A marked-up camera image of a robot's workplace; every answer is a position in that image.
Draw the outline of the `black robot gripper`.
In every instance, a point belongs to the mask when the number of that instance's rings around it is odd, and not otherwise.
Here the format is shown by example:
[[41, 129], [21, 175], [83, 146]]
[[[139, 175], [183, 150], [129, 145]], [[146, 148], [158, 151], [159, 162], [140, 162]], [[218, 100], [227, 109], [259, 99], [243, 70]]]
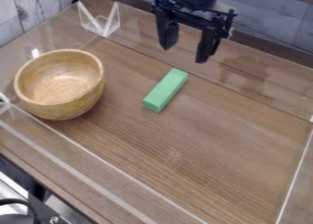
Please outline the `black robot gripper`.
[[236, 12], [220, 0], [154, 0], [159, 43], [168, 50], [178, 42], [178, 24], [202, 31], [195, 62], [215, 54], [222, 38], [228, 38]]

